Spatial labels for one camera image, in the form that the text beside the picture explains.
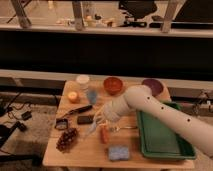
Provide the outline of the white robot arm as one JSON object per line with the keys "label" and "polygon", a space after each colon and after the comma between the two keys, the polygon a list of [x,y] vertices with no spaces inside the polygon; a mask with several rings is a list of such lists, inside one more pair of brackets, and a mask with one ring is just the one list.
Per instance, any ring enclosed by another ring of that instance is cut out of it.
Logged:
{"label": "white robot arm", "polygon": [[106,102],[95,114],[94,121],[97,124],[117,122],[132,110],[154,116],[206,156],[213,158],[213,126],[163,104],[146,85],[130,86],[123,94]]}

